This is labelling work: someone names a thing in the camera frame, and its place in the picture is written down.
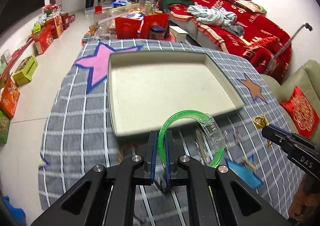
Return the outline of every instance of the green box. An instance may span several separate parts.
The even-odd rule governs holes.
[[[13,79],[18,86],[25,85],[32,81],[32,75],[38,66],[38,62],[34,55],[25,58],[17,68],[16,72],[12,75]]]
[[[10,119],[0,110],[0,142],[7,143]]]

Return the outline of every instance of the orange star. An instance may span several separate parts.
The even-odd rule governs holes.
[[[255,83],[253,83],[252,80],[246,74],[244,76],[245,76],[245,79],[238,79],[238,80],[243,85],[245,85],[247,87],[247,89],[250,91],[252,99],[254,101],[257,101],[257,99],[260,98],[264,102],[267,102],[261,94],[261,87]]]

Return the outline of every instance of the gray checkered tablecloth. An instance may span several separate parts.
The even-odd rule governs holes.
[[[287,155],[274,145],[267,148],[266,139],[252,122],[252,118],[265,113],[274,125],[289,131],[279,105],[267,84],[245,59],[210,49],[182,43],[151,40],[104,41],[115,49],[143,45],[141,50],[194,51],[208,54],[230,79],[245,100],[245,107],[238,114],[218,120],[222,131],[228,133],[231,147],[226,158],[239,162],[240,158],[254,154],[258,164],[256,175],[263,185],[257,193],[288,218],[288,209],[301,182],[303,172],[288,161]],[[78,58],[92,55],[96,41],[89,42],[81,50]],[[107,80],[86,94],[88,69],[73,66],[65,76],[57,93],[51,114],[44,128],[41,155],[49,163],[39,169],[39,194],[43,210],[46,210],[76,181],[94,165],[106,167],[119,163],[119,148],[111,126]],[[266,103],[252,100],[249,90],[237,79],[246,74],[254,83],[261,86]],[[234,143],[233,131],[237,130],[244,139],[241,147]],[[174,137],[181,139],[188,155],[199,159],[194,134],[180,130]],[[157,158],[156,170],[161,167]],[[137,186],[135,215],[144,225],[189,225],[188,204],[185,187],[175,187],[168,195],[163,195],[154,185]]]

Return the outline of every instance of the pink star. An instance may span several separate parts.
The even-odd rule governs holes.
[[[102,42],[99,42],[92,56],[86,56],[77,60],[74,65],[79,68],[89,69],[87,94],[108,76],[110,54],[113,52],[137,51],[142,46],[128,49],[115,50]]]

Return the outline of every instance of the light blue blanket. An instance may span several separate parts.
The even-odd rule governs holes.
[[[197,21],[207,25],[215,25],[220,27],[229,27],[237,22],[237,15],[233,12],[228,12],[226,9],[221,7],[217,9],[212,7],[190,5],[187,9],[188,13],[197,17]]]

